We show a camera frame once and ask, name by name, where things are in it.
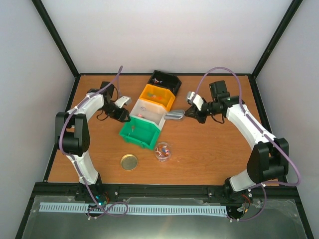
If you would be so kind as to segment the metal scoop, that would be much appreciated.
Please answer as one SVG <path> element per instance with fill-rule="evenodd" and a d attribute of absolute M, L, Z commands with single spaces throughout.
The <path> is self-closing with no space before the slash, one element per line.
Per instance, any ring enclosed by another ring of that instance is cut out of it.
<path fill-rule="evenodd" d="M 181 121 L 185 117 L 185 111 L 184 110 L 172 110 L 165 114 L 164 119 L 165 120 L 176 120 Z"/>

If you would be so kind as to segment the green plastic bin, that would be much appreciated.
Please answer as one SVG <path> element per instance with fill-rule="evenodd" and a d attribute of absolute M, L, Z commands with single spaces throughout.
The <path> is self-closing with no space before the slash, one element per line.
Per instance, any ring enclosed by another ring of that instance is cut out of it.
<path fill-rule="evenodd" d="M 124 123 L 119 136 L 126 143 L 153 150 L 160 135 L 160 129 L 152 121 L 137 117 L 131 117 L 130 119 L 129 122 Z"/>

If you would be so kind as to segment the white plastic bin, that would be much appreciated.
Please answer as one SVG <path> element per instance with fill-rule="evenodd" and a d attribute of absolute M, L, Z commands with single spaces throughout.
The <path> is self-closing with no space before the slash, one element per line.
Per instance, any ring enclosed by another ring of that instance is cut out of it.
<path fill-rule="evenodd" d="M 153 122 L 159 130 L 162 130 L 165 123 L 165 115 L 167 110 L 158 104 L 138 99 L 130 112 L 131 117 Z"/>

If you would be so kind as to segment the yellow plastic bin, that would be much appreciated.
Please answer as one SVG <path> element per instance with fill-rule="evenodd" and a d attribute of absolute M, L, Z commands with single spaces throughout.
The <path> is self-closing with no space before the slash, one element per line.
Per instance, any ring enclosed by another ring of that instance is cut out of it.
<path fill-rule="evenodd" d="M 169 89 L 146 84 L 139 99 L 161 105 L 166 111 L 170 111 L 175 101 L 175 95 Z"/>

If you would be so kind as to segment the black plastic bin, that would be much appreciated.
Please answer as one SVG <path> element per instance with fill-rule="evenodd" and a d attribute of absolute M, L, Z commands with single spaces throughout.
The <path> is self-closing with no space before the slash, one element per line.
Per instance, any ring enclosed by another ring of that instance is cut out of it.
<path fill-rule="evenodd" d="M 174 74 L 154 70 L 150 79 L 148 80 L 148 84 L 168 89 L 176 96 L 182 85 L 182 82 Z"/>

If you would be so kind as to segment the gold jar lid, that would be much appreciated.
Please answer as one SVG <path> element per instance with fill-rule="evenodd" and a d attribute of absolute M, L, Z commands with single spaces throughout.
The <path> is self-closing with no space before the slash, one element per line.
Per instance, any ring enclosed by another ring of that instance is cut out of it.
<path fill-rule="evenodd" d="M 133 154 L 126 154 L 120 160 L 120 166 L 126 171 L 134 170 L 138 165 L 138 158 Z"/>

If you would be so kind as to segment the clear plastic jar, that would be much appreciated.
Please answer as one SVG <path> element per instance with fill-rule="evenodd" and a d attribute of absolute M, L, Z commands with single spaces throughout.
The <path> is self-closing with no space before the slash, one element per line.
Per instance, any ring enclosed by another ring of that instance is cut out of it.
<path fill-rule="evenodd" d="M 159 142 L 154 148 L 154 153 L 159 162 L 166 162 L 172 156 L 171 145 L 166 142 Z"/>

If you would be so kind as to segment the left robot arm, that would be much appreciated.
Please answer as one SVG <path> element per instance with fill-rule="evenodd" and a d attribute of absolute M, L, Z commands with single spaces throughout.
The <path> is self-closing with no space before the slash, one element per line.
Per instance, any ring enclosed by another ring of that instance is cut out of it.
<path fill-rule="evenodd" d="M 88 185 L 86 194 L 92 200 L 103 197 L 104 188 L 101 176 L 94 168 L 89 155 L 90 134 L 88 121 L 97 112 L 102 111 L 106 117 L 119 122 L 129 122 L 130 113 L 125 108 L 131 98 L 121 96 L 112 100 L 115 86 L 103 82 L 101 88 L 90 89 L 84 99 L 66 112 L 58 112 L 55 117 L 55 145 L 66 155 L 75 168 L 79 182 Z"/>

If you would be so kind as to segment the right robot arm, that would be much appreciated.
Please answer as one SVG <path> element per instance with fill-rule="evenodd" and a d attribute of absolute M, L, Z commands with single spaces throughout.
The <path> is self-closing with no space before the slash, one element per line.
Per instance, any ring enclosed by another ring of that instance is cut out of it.
<path fill-rule="evenodd" d="M 289 163 L 282 154 L 289 152 L 288 142 L 269 133 L 239 96 L 230 95 L 224 81 L 211 83 L 209 87 L 212 95 L 210 102 L 195 92 L 188 92 L 186 100 L 190 108 L 185 116 L 205 123 L 208 116 L 221 115 L 221 122 L 229 120 L 233 123 L 252 150 L 246 169 L 225 180 L 224 198 L 234 201 L 235 196 L 252 186 L 287 175 Z"/>

